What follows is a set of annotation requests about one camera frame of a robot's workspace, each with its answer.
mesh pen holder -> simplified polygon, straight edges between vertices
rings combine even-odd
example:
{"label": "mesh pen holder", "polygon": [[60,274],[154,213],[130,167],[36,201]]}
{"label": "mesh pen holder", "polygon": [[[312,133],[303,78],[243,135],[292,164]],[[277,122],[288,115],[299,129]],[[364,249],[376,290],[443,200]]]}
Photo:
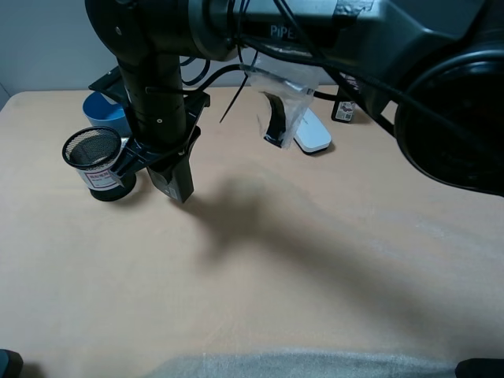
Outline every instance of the mesh pen holder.
{"label": "mesh pen holder", "polygon": [[63,159],[76,169],[93,197],[111,202],[129,194],[136,184],[136,175],[123,178],[121,186],[109,173],[120,148],[121,140],[116,130],[102,126],[85,128],[65,143]]}

white router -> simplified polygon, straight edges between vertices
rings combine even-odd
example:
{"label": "white router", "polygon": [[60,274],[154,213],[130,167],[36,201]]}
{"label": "white router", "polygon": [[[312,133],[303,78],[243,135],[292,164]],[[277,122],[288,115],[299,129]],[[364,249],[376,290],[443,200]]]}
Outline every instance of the white router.
{"label": "white router", "polygon": [[319,117],[308,109],[301,120],[294,140],[307,155],[327,150],[331,145],[331,134]]}

wire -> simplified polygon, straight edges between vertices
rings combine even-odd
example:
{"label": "wire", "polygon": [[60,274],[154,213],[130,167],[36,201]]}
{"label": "wire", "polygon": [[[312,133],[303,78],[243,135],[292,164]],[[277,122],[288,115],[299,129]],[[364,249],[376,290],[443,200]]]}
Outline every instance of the wire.
{"label": "wire", "polygon": [[[255,50],[259,50],[263,54],[269,55],[270,57],[274,57],[275,59],[279,59],[281,61],[289,61],[291,63],[298,63],[300,65],[312,65],[315,67],[328,67],[332,69],[337,69],[341,72],[345,72],[350,76],[359,79],[362,83],[366,83],[371,87],[375,87],[383,92],[386,92],[391,96],[393,100],[402,100],[403,97],[409,97],[403,94],[400,90],[395,89],[394,87],[386,84],[385,82],[378,80],[374,76],[367,75],[362,71],[358,71],[348,65],[338,62],[332,62],[327,60],[321,60],[314,57],[303,57],[294,54],[285,54],[278,50],[274,50],[270,47],[262,44],[258,39],[254,39],[251,37],[245,37],[244,42]],[[417,106],[423,106],[420,102],[412,99]]]}
{"label": "wire", "polygon": [[235,38],[235,22],[233,20],[233,11],[235,10],[235,0],[228,1],[228,43],[231,45],[232,40]]}
{"label": "wire", "polygon": [[187,90],[187,89],[174,89],[171,87],[146,87],[145,92],[148,95],[155,95],[155,94],[164,94],[164,95],[193,95],[197,92],[203,92],[206,88],[208,88],[212,83],[217,80],[219,77],[224,75],[225,73],[232,72],[232,71],[242,71],[243,66],[242,65],[226,65],[222,69],[218,69],[216,72],[214,72],[210,77],[205,80],[205,82],[200,85],[197,89],[193,90]]}
{"label": "wire", "polygon": [[0,83],[0,89],[3,89],[3,91],[10,97],[10,93],[6,90],[2,83]]}
{"label": "wire", "polygon": [[[314,57],[301,57],[301,56],[293,56],[293,54],[281,53],[277,50],[268,48],[261,41],[254,39],[254,38],[251,38],[251,37],[243,38],[243,41],[245,42],[245,44],[254,48],[255,50],[257,50],[263,54],[266,54],[270,57],[274,57],[275,59],[278,59],[281,61],[289,61],[291,63],[298,63],[300,65],[311,65],[314,67],[322,67],[322,68],[325,66],[332,66],[331,62],[327,63],[326,61],[322,61],[322,60],[316,59]],[[361,74],[361,72],[355,71],[354,69],[350,69],[343,64],[336,63],[336,65],[342,66],[343,69],[341,69],[341,71],[348,73],[349,75],[359,79],[363,83],[370,83],[371,82],[371,80],[368,80],[368,78],[366,76],[363,76]],[[361,109],[364,110],[383,130],[388,132],[390,135],[394,136],[394,125],[389,120],[387,120],[384,116],[382,116],[381,114],[378,117],[372,117],[369,114],[369,112],[367,111],[365,103],[364,103],[364,99],[361,99],[361,95],[351,85],[349,85],[347,80],[344,79],[342,76],[341,76],[341,80],[343,80],[343,85],[339,85],[339,86],[341,88],[343,88],[343,90],[352,98],[352,100],[354,100],[355,103],[357,105],[359,105],[361,107]],[[385,83],[382,83],[382,82],[380,82],[380,83],[383,84],[384,91],[386,91],[386,89],[389,88],[389,86],[386,85]],[[326,93],[322,93],[319,91],[315,91],[313,93],[313,96],[316,98],[321,98],[323,100],[327,100],[327,101],[336,101],[336,99],[337,99],[336,96],[334,96],[332,94],[326,94]]]}
{"label": "wire", "polygon": [[[339,73],[340,70],[336,68],[335,65],[327,63],[327,59],[325,58],[324,54],[322,54],[320,49],[317,46],[315,46],[315,44],[313,44],[309,36],[304,32],[304,30],[297,22],[295,15],[292,13],[292,10],[287,4],[286,0],[273,0],[273,1],[275,2],[275,5],[282,14],[283,18],[295,28],[298,37],[301,39],[303,44],[306,45],[306,48],[313,55],[313,57],[326,61],[324,62],[323,65],[321,65],[321,67],[324,68],[327,74],[346,92],[347,95],[349,95],[357,103],[357,105],[359,105],[369,116],[371,116],[369,111],[366,109],[363,97],[341,76],[341,74]],[[378,87],[378,85],[380,85],[381,88],[387,88],[387,91],[393,94],[394,97],[399,100],[399,102],[404,102],[416,108],[416,110],[420,111],[424,115],[427,115],[435,122],[441,124],[446,130],[454,133],[460,140],[472,146],[475,150],[479,151],[482,154],[487,155],[499,165],[504,165],[504,157],[502,156],[501,151],[498,148],[493,147],[492,145],[489,145],[489,143],[483,141],[478,135],[476,135],[474,132],[471,132],[469,129],[462,128],[460,125],[455,124],[451,120],[446,119],[444,116],[431,110],[430,108],[423,105],[421,102],[415,100],[411,96],[386,85],[377,78],[366,77],[367,75],[362,75],[359,72],[357,72],[358,75],[355,74],[356,72],[347,71],[346,73],[361,80],[362,77],[364,76],[368,84],[374,87]],[[385,128],[388,132],[392,133],[393,135],[394,126],[390,121],[386,120],[385,117],[381,115],[378,117],[373,116],[371,117],[382,128]]]}
{"label": "wire", "polygon": [[189,65],[190,63],[192,63],[195,60],[196,60],[195,57],[189,57],[188,59],[186,59],[185,61],[180,63],[180,67],[185,67],[186,65]]}
{"label": "wire", "polygon": [[[258,55],[259,55],[259,51],[256,51],[255,52],[255,55],[254,55],[254,59],[252,61],[252,64],[250,65],[250,67],[254,67],[255,65],[255,61],[258,59]],[[226,109],[226,111],[224,112],[224,115],[222,116],[222,118],[220,119],[220,124],[222,123],[222,121],[224,120],[224,118],[228,115],[229,113],[229,110],[231,110],[231,108],[233,107],[233,105],[235,104],[236,100],[238,99],[238,96],[240,95],[240,93],[242,93],[242,90],[243,88],[245,87],[245,84],[246,82],[248,81],[249,79],[249,76],[246,74],[245,71],[243,71],[245,73],[245,77],[243,78],[243,81],[242,81],[242,85],[239,86],[239,89],[238,91],[236,92],[235,94],[235,97],[233,97],[233,99],[231,100],[231,102],[229,103],[228,105],[228,108]]]}
{"label": "wire", "polygon": [[236,30],[236,42],[237,42],[237,46],[238,46],[238,58],[239,58],[239,62],[241,64],[243,64],[242,46],[241,46],[241,41],[240,41],[240,36],[242,34],[242,18],[246,12],[246,9],[249,7],[249,4],[250,4],[250,0],[242,0],[242,2],[240,2],[238,20],[236,21],[236,23],[238,24],[238,28]]}
{"label": "wire", "polygon": [[205,76],[206,74],[208,73],[208,71],[210,70],[210,61],[207,59],[205,61],[205,67],[203,67],[203,70],[201,71],[201,73],[196,76],[193,80],[188,80],[188,81],[185,81],[184,79],[182,79],[182,83],[184,83],[185,85],[189,86],[189,87],[192,87],[193,85],[196,85],[197,83],[199,83],[200,81],[202,81],[203,79],[205,79]]}

robotic arm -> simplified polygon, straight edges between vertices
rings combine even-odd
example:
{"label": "robotic arm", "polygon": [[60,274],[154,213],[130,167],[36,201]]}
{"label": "robotic arm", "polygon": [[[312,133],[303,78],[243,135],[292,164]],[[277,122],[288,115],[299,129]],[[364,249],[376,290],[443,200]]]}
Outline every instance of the robotic arm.
{"label": "robotic arm", "polygon": [[[147,167],[159,190],[185,202],[209,96],[183,90],[180,56],[228,61],[243,44],[323,66],[425,175],[504,195],[504,0],[86,0],[86,7],[128,93],[133,136],[111,169],[119,182]],[[342,67],[363,79],[360,94]],[[399,104],[393,126],[380,115],[390,100]]]}

beige tabletop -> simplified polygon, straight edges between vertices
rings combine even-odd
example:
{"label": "beige tabletop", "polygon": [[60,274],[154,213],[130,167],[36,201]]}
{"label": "beige tabletop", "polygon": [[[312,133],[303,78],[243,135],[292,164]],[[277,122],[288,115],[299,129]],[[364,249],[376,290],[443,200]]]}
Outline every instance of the beige tabletop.
{"label": "beige tabletop", "polygon": [[145,172],[94,200],[61,158],[87,91],[0,112],[0,348],[40,376],[134,377],[201,354],[307,348],[504,355],[504,201],[417,172],[364,115],[318,157],[261,139],[264,105],[211,89],[178,206]]}

